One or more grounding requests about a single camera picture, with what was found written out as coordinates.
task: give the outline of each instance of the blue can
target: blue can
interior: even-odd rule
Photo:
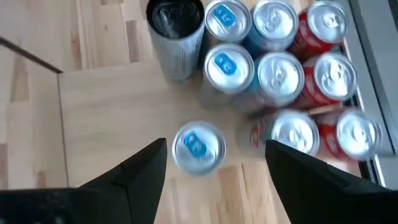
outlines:
[[[293,6],[283,0],[262,0],[251,10],[252,27],[241,45],[253,59],[287,49],[299,28]]]
[[[299,60],[286,52],[272,52],[254,61],[255,74],[249,87],[235,97],[232,107],[245,114],[291,104],[304,87]]]

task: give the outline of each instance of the pull tab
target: pull tab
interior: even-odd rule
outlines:
[[[371,145],[371,138],[366,133],[364,127],[360,124],[354,126],[352,130],[352,135],[356,143],[359,144],[361,147],[368,149]]]
[[[279,89],[283,82],[286,80],[286,71],[281,69],[279,66],[276,67],[275,76],[272,77],[271,87]]]
[[[328,13],[323,16],[323,23],[328,28],[331,28],[331,29],[338,27],[342,21],[343,21],[343,18],[341,18],[340,15],[335,14],[335,13]]]
[[[236,16],[227,7],[221,5],[214,10],[218,22],[225,27],[231,27],[235,24]]]
[[[184,145],[188,147],[191,154],[196,158],[201,158],[206,154],[206,145],[195,133],[190,133],[185,136]]]
[[[268,32],[274,32],[282,22],[282,16],[274,8],[269,9],[268,12],[267,21],[264,28]]]
[[[340,80],[344,74],[344,70],[345,68],[342,64],[332,60],[330,62],[330,74],[329,74],[330,80],[332,80],[332,82],[337,82],[338,80]]]
[[[236,63],[232,61],[226,54],[219,54],[214,63],[223,71],[225,75],[233,75],[236,71]]]
[[[289,131],[289,141],[295,146],[299,151],[303,151],[307,145],[307,141],[302,137],[302,130],[300,127],[296,126],[295,129]]]

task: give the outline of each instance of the wooden surface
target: wooden surface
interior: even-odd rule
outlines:
[[[168,86],[156,60],[61,74],[70,185],[84,184],[165,137],[169,156],[159,223],[287,222],[264,158],[250,156],[236,142],[237,127],[245,119],[229,108],[201,108],[200,81]],[[171,156],[177,130],[196,120],[219,127],[227,145],[222,168],[205,178],[184,174]],[[339,162],[324,149],[319,158],[359,175],[357,163]]]

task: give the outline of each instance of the red and silver can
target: red and silver can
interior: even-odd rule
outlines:
[[[270,139],[311,156],[315,156],[320,145],[315,122],[308,114],[296,110],[261,116],[238,130],[240,148],[255,156],[265,155],[266,141]]]
[[[303,91],[290,108],[309,110],[350,99],[356,92],[356,71],[351,61],[338,53],[325,53],[303,64]]]
[[[334,1],[317,1],[298,15],[298,31],[289,51],[300,61],[332,50],[348,28],[345,9]]]
[[[340,109],[315,117],[321,148],[342,160],[364,161],[375,155],[382,143],[378,122],[356,109]]]

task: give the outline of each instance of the tall silver can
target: tall silver can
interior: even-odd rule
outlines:
[[[224,161],[225,138],[221,131],[205,121],[182,126],[172,144],[175,163],[188,174],[207,175]]]
[[[299,29],[293,6],[285,0],[261,0],[251,9],[253,25],[242,45],[254,59],[285,50]]]
[[[308,114],[282,110],[260,116],[241,126],[238,144],[245,154],[264,157],[267,140],[276,140],[308,155],[315,156],[320,145],[317,125]]]
[[[273,52],[254,61],[253,81],[231,104],[236,110],[254,114],[266,108],[281,108],[293,102],[304,87],[304,70],[289,53]]]
[[[148,30],[166,81],[188,82],[197,69],[205,30],[200,0],[150,0]]]
[[[199,94],[202,107],[213,109],[227,105],[252,82],[253,59],[239,45],[219,44],[207,53],[203,76]]]

